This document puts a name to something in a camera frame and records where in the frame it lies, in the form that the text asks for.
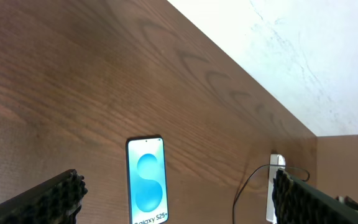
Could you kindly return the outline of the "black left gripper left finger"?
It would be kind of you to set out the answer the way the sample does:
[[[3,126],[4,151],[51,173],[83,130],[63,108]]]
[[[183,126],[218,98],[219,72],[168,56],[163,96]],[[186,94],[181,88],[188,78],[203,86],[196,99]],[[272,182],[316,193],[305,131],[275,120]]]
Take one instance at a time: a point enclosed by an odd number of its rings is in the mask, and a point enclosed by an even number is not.
[[[0,224],[76,224],[88,193],[84,177],[65,172],[0,204]]]

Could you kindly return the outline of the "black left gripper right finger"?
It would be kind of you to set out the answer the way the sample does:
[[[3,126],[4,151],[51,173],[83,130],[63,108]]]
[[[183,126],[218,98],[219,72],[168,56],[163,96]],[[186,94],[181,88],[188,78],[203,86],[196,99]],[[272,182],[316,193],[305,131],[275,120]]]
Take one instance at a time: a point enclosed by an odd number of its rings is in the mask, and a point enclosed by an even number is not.
[[[273,180],[277,224],[358,224],[358,212],[283,169]]]

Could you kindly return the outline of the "blue screen smartphone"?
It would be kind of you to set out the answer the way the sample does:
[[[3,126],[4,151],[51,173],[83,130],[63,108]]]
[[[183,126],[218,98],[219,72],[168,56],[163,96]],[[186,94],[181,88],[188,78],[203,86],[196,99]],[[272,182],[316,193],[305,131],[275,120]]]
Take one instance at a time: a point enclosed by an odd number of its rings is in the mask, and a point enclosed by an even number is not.
[[[159,134],[126,141],[130,224],[161,224],[169,219],[164,140]]]

